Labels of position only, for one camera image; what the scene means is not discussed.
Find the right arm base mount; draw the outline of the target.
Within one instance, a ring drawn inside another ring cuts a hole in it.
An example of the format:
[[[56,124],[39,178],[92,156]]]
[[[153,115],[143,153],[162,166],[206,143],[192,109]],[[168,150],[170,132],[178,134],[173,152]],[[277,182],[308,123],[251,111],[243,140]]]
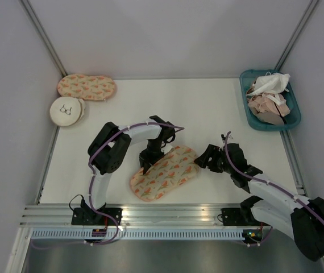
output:
[[[220,221],[223,226],[258,226],[256,221],[247,220],[242,214],[239,208],[222,208],[217,220]]]

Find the round cream laundry bag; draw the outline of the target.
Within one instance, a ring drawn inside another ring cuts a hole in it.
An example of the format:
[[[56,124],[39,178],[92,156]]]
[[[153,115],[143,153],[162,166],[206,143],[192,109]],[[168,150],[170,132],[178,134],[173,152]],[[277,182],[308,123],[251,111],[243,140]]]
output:
[[[49,110],[51,121],[60,127],[68,127],[79,122],[85,114],[84,100],[74,97],[59,97]]]

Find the pink bra in basket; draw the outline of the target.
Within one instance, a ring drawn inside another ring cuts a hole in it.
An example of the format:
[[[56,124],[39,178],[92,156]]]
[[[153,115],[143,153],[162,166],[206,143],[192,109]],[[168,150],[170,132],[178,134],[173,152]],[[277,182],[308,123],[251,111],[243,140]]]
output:
[[[254,114],[271,112],[284,117],[290,113],[286,99],[281,94],[253,96],[248,99],[248,107]]]

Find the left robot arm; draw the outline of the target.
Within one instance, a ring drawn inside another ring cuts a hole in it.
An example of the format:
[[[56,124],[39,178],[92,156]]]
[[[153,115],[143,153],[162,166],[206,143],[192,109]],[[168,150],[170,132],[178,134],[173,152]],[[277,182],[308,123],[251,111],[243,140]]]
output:
[[[122,165],[130,146],[147,142],[139,154],[139,164],[146,173],[164,155],[163,146],[173,142],[183,127],[173,125],[154,115],[133,125],[117,126],[106,123],[88,148],[88,166],[92,171],[84,218],[91,225],[99,225],[104,219],[106,193],[112,174]]]

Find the white bra in basket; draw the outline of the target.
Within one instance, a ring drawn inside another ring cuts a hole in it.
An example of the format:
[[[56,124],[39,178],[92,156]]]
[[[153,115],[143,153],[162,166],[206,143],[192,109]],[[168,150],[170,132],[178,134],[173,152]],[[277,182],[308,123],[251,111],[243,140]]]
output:
[[[260,76],[252,84],[252,88],[247,91],[248,96],[257,96],[260,94],[279,94],[286,91],[290,80],[290,74],[266,74]]]

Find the aluminium frame post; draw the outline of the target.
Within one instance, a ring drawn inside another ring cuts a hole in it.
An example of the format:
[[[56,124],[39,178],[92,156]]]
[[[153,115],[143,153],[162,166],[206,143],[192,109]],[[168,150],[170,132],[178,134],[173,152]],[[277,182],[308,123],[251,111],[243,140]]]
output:
[[[21,7],[23,8],[24,12],[28,16],[33,28],[35,29],[36,33],[38,34],[40,40],[42,41],[43,45],[45,46],[51,60],[53,61],[56,69],[58,70],[59,74],[63,77],[67,75],[67,70],[65,69],[59,55],[57,54],[47,32],[45,31],[41,20],[39,19],[38,15],[36,14],[31,2],[29,0],[19,0]]]
[[[320,4],[320,0],[310,0],[303,15],[301,16],[299,22],[297,23],[294,31],[292,32],[282,54],[280,55],[274,70],[280,71],[284,64],[286,63],[290,53],[294,49],[294,46],[298,42],[301,34],[303,33],[305,27],[308,25],[310,19],[312,18],[313,14],[315,13],[317,7]]]

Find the aluminium front rail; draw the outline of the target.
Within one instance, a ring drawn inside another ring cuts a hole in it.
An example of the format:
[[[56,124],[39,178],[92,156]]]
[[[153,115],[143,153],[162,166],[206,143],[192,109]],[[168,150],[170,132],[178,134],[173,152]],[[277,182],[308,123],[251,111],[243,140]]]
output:
[[[121,211],[121,224],[135,229],[210,229],[222,227],[217,215],[239,210],[238,204],[109,204]],[[67,204],[27,205],[21,214],[23,228],[68,228],[73,212]]]

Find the right aluminium frame post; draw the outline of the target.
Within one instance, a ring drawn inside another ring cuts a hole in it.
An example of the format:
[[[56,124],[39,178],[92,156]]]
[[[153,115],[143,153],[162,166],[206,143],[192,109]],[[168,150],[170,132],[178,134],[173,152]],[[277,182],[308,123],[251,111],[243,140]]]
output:
[[[315,13],[317,7],[320,4],[320,0],[310,0],[303,15],[301,16],[299,22],[297,23],[294,31],[292,32],[282,54],[280,55],[274,70],[280,71],[284,64],[286,63],[290,53],[294,49],[294,46],[298,42],[301,34],[303,33],[305,27],[308,25],[310,19],[312,18],[313,14]]]

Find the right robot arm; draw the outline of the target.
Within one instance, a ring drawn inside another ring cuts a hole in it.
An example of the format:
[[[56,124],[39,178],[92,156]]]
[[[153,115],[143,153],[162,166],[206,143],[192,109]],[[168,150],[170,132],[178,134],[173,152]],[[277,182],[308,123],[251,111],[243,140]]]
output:
[[[247,163],[236,143],[208,145],[194,161],[216,173],[228,173],[233,183],[250,194],[240,204],[239,217],[247,225],[262,222],[294,240],[308,259],[324,257],[324,199],[309,199],[275,184],[262,170]]]

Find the teal plastic basket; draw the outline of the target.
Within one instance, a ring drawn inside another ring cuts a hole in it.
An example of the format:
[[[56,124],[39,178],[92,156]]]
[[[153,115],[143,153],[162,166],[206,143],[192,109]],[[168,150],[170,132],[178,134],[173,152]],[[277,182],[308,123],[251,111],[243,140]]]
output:
[[[287,131],[301,122],[290,74],[249,69],[239,76],[248,124],[259,131]]]

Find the left aluminium frame post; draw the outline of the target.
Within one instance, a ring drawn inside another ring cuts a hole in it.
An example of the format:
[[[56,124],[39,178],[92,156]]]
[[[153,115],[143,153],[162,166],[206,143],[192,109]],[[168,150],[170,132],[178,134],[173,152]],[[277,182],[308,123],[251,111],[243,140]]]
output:
[[[43,45],[45,46],[51,60],[53,61],[56,69],[58,70],[59,74],[63,77],[67,75],[67,70],[65,69],[59,55],[57,54],[47,32],[45,31],[41,20],[39,19],[38,15],[36,14],[31,2],[29,0],[19,0],[21,7],[23,8],[24,12],[28,16],[33,28],[35,29],[36,33],[38,34],[40,40],[42,41]]]

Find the taupe bra in basket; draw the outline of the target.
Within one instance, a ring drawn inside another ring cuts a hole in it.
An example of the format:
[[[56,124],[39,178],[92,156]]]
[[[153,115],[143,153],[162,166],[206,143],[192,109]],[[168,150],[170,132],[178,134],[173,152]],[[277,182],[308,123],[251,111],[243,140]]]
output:
[[[260,122],[268,123],[274,126],[285,125],[283,118],[280,115],[271,112],[259,112],[255,115]]]

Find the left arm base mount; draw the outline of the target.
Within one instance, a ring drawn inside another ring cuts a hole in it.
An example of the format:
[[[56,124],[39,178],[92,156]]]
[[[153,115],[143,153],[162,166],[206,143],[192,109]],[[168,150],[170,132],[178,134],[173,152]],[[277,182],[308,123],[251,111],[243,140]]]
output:
[[[102,213],[113,217],[118,224],[122,219],[122,208],[104,208]],[[71,225],[74,226],[115,226],[115,222],[104,215],[95,213],[90,208],[75,208]]]

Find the floral mesh laundry bag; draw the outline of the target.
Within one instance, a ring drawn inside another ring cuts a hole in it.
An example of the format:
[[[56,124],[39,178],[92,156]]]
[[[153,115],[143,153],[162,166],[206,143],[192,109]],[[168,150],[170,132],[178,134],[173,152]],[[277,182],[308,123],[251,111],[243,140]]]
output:
[[[197,153],[188,146],[175,146],[146,173],[140,169],[130,180],[133,194],[144,202],[153,202],[196,177],[200,167]]]

